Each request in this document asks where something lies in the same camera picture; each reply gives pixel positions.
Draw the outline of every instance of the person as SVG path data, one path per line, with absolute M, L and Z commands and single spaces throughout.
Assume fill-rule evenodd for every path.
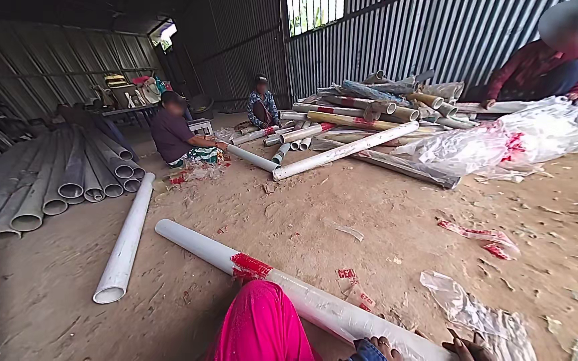
M 518 49 L 486 86 L 470 89 L 467 102 L 485 109 L 497 101 L 541 100 L 549 96 L 578 99 L 578 23 L 564 25 L 559 41 L 539 39 Z M 551 45 L 559 44 L 554 49 Z
M 256 88 L 249 94 L 247 116 L 249 121 L 260 129 L 273 125 L 280 127 L 276 101 L 274 101 L 274 96 L 267 89 L 268 86 L 267 76 L 263 73 L 258 73 L 256 74 Z
M 460 361 L 495 361 L 482 346 L 454 338 L 443 347 Z M 385 337 L 354 341 L 356 353 L 346 361 L 403 361 Z M 309 343 L 291 300 L 276 283 L 255 279 L 245 283 L 231 303 L 206 361 L 322 360 Z
M 186 101 L 172 91 L 161 95 L 162 109 L 151 122 L 151 136 L 157 152 L 171 168 L 182 166 L 184 161 L 217 163 L 223 159 L 227 144 L 206 135 L 195 135 L 184 117 Z

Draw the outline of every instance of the red shirt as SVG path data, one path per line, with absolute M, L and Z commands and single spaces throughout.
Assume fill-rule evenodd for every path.
M 536 89 L 540 86 L 538 83 L 541 75 L 574 59 L 578 59 L 578 56 L 559 53 L 542 40 L 528 43 L 512 54 L 503 67 L 492 74 L 486 99 L 496 99 L 508 81 L 517 89 Z M 578 94 L 578 82 L 568 93 Z

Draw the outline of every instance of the window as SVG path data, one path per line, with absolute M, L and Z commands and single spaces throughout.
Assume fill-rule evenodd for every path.
M 290 36 L 316 29 L 344 14 L 345 0 L 287 0 Z

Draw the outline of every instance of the seated woman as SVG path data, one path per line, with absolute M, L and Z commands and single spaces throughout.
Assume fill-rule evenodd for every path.
M 195 135 L 189 129 L 184 117 L 186 101 L 180 95 L 165 91 L 161 103 L 162 109 L 151 121 L 151 136 L 157 152 L 171 168 L 182 166 L 185 160 L 217 163 L 223 159 L 227 144 L 209 135 Z
M 256 74 L 256 89 L 249 94 L 249 104 L 247 105 L 247 116 L 249 121 L 256 127 L 264 129 L 273 125 L 280 126 L 278 120 L 278 108 L 274 101 L 274 96 L 267 90 L 269 81 L 267 76 Z

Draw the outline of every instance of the purple shirt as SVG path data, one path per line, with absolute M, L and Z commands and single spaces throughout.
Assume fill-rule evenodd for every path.
M 188 140 L 195 136 L 186 119 L 160 109 L 151 121 L 151 136 L 156 142 L 157 152 L 167 163 L 175 162 L 192 149 Z

